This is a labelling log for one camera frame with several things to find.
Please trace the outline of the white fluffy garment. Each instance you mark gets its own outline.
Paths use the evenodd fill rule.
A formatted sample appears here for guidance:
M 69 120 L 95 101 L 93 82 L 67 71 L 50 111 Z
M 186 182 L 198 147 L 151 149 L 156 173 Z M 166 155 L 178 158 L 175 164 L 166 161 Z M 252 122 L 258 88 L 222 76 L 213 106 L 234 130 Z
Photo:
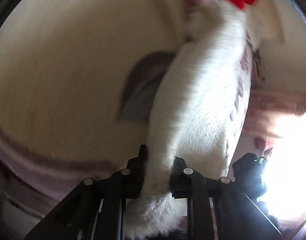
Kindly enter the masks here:
M 192 40 L 175 57 L 154 98 L 143 188 L 126 207 L 124 230 L 130 238 L 166 234 L 178 226 L 184 204 L 172 198 L 169 187 L 176 157 L 218 179 L 227 174 L 237 144 L 231 117 L 246 14 L 221 2 L 198 8 L 190 27 Z

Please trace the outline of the floral rose blanket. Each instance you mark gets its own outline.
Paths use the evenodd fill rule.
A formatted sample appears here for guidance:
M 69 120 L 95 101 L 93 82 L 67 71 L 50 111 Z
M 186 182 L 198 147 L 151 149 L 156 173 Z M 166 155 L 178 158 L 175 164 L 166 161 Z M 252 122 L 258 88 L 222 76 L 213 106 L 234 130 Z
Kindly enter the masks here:
M 56 200 L 123 168 L 148 143 L 158 88 L 192 40 L 191 15 L 221 2 L 235 5 L 21 0 L 0 26 L 0 160 Z M 256 0 L 243 11 L 236 142 L 252 87 L 306 94 L 306 2 Z

